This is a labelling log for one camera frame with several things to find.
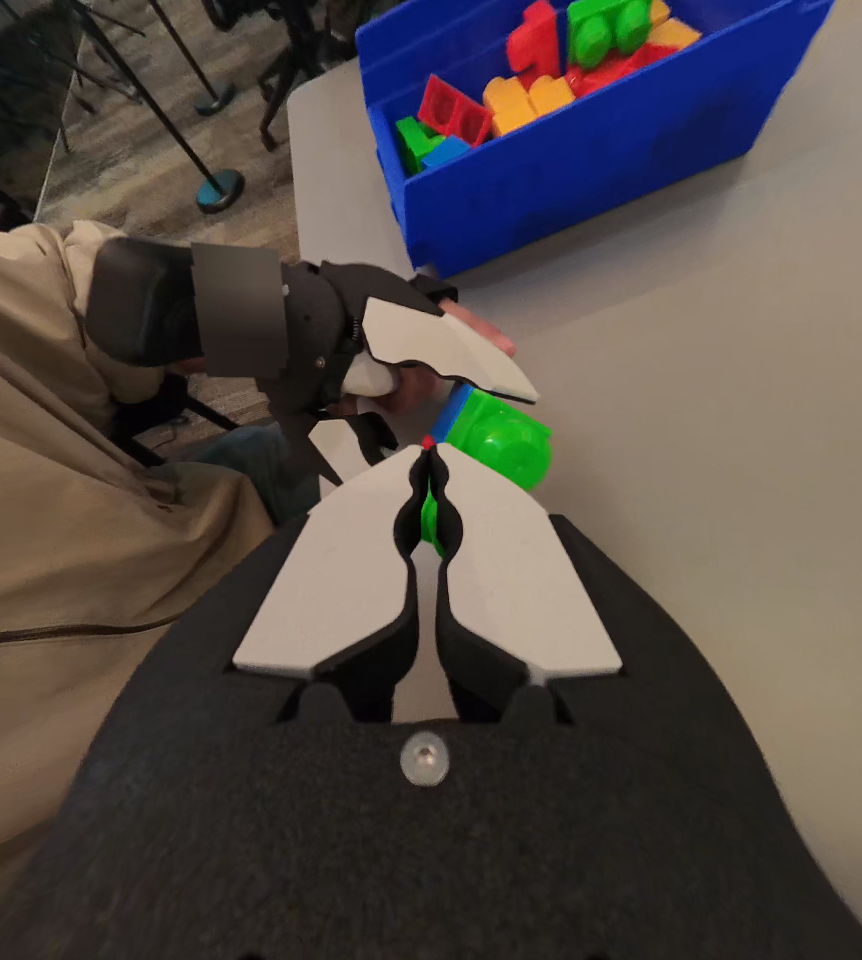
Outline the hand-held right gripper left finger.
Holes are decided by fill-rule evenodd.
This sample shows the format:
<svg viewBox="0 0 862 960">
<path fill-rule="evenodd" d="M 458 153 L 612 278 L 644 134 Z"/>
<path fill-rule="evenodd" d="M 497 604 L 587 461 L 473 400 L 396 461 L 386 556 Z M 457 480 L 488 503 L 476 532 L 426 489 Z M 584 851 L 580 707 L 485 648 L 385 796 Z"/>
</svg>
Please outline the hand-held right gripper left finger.
<svg viewBox="0 0 862 960">
<path fill-rule="evenodd" d="M 308 514 L 233 655 L 237 670 L 342 686 L 395 686 L 409 672 L 425 452 L 401 449 Z"/>
</svg>

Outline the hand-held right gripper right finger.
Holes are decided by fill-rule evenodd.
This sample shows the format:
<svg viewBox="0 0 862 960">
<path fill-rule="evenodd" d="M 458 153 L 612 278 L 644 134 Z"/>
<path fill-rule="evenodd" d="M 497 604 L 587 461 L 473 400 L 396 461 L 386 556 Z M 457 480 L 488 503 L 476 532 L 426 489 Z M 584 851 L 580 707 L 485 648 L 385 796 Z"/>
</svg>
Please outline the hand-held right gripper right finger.
<svg viewBox="0 0 862 960">
<path fill-rule="evenodd" d="M 621 657 L 547 511 L 449 444 L 430 449 L 437 652 L 465 689 L 613 675 Z"/>
</svg>

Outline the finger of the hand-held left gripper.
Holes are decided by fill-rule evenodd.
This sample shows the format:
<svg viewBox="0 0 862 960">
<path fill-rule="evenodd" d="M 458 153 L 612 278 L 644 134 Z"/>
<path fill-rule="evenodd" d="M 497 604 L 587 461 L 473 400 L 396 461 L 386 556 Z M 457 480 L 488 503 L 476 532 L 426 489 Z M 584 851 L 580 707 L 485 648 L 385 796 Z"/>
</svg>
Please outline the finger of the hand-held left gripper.
<svg viewBox="0 0 862 960">
<path fill-rule="evenodd" d="M 323 418 L 311 429 L 321 490 L 335 490 L 389 458 L 399 441 L 378 413 Z"/>
<path fill-rule="evenodd" d="M 505 400 L 535 404 L 539 392 L 496 343 L 450 313 L 429 314 L 370 297 L 362 319 L 366 353 L 388 369 L 424 367 Z"/>
</svg>

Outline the blue mega block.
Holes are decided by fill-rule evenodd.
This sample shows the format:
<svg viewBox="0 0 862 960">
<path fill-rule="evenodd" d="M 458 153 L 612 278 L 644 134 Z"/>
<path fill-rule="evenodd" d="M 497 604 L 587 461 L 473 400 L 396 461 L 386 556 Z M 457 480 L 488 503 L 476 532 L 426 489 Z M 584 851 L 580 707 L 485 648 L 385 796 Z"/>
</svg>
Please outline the blue mega block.
<svg viewBox="0 0 862 960">
<path fill-rule="evenodd" d="M 453 386 L 428 434 L 434 445 L 447 440 L 449 433 L 461 415 L 463 407 L 475 390 L 474 387 L 466 383 Z"/>
</svg>

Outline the green mega block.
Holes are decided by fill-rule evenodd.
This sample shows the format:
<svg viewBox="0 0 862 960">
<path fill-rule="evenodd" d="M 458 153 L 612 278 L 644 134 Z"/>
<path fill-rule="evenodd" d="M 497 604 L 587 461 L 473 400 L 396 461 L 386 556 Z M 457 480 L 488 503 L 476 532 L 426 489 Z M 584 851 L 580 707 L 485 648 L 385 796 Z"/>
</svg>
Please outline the green mega block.
<svg viewBox="0 0 862 960">
<path fill-rule="evenodd" d="M 553 462 L 552 437 L 540 421 L 476 388 L 444 443 L 530 492 Z"/>
</svg>

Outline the pile of colourful blocks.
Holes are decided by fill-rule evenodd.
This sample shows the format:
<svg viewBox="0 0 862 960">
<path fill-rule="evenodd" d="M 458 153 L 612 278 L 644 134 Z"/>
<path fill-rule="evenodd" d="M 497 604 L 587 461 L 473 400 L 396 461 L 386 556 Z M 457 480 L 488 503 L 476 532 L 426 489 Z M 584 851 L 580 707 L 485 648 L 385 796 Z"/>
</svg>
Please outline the pile of colourful blocks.
<svg viewBox="0 0 862 960">
<path fill-rule="evenodd" d="M 520 131 L 702 37 L 659 1 L 572 2 L 563 44 L 558 26 L 550 2 L 528 6 L 505 42 L 510 75 L 491 78 L 479 99 L 430 75 L 416 114 L 394 125 L 406 177 Z"/>
</svg>

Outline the person's left hand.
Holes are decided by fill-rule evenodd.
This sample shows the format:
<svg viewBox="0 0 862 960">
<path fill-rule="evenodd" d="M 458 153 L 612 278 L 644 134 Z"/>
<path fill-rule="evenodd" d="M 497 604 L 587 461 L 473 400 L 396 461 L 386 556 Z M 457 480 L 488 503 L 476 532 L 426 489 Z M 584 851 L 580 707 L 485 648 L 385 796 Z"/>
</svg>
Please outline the person's left hand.
<svg viewBox="0 0 862 960">
<path fill-rule="evenodd" d="M 517 353 L 517 344 L 505 335 L 496 325 L 481 318 L 465 306 L 451 298 L 442 298 L 438 306 L 447 314 L 476 331 L 486 341 L 491 342 L 504 354 L 514 357 Z M 442 383 L 436 375 L 424 366 L 404 366 L 397 374 L 397 388 L 391 393 L 378 396 L 374 402 L 381 409 L 390 414 L 407 414 L 413 412 L 425 402 L 438 397 Z"/>
</svg>

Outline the person's jeans leg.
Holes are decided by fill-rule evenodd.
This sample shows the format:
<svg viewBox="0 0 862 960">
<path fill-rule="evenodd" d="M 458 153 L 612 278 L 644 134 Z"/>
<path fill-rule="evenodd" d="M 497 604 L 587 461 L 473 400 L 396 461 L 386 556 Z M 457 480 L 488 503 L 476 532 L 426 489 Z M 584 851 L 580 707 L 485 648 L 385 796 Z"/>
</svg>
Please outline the person's jeans leg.
<svg viewBox="0 0 862 960">
<path fill-rule="evenodd" d="M 320 501 L 318 475 L 298 462 L 284 431 L 272 420 L 193 443 L 173 454 L 172 461 L 209 464 L 245 474 L 276 524 L 308 513 Z"/>
</svg>

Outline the blue storage bin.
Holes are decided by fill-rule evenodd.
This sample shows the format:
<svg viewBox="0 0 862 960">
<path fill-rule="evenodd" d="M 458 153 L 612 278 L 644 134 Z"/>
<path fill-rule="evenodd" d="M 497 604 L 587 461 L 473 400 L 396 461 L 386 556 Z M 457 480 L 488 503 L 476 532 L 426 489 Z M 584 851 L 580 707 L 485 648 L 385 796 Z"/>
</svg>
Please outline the blue storage bin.
<svg viewBox="0 0 862 960">
<path fill-rule="evenodd" d="M 444 278 L 751 149 L 832 2 L 670 2 L 701 38 L 529 126 L 407 175 L 396 122 L 431 76 L 479 100 L 528 2 L 405 2 L 357 31 L 365 108 L 414 268 Z"/>
</svg>

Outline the person's beige jacket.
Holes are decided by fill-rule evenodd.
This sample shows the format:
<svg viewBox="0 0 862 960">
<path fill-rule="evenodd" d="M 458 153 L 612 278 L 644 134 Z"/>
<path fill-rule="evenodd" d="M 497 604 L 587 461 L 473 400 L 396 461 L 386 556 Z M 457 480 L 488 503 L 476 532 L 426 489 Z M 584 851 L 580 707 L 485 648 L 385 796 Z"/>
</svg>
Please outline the person's beige jacket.
<svg viewBox="0 0 862 960">
<path fill-rule="evenodd" d="M 95 258 L 122 237 L 0 232 L 0 898 L 134 669 L 279 525 L 245 474 L 112 443 L 113 414 L 166 372 L 85 333 Z"/>
</svg>

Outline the black chair base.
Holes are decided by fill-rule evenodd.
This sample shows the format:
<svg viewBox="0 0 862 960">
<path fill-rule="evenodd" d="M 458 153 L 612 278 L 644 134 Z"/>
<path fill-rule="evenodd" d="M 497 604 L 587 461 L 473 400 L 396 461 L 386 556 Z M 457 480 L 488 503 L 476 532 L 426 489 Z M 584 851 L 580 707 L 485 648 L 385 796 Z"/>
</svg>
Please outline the black chair base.
<svg viewBox="0 0 862 960">
<path fill-rule="evenodd" d="M 291 1 L 262 4 L 271 19 L 284 25 L 287 35 L 285 46 L 257 78 L 265 103 L 258 133 L 268 152 L 279 145 L 271 126 L 293 90 L 352 60 L 357 54 L 357 30 L 396 2 L 324 2 L 321 27 L 315 25 L 312 15 L 316 5 L 316 2 Z"/>
</svg>

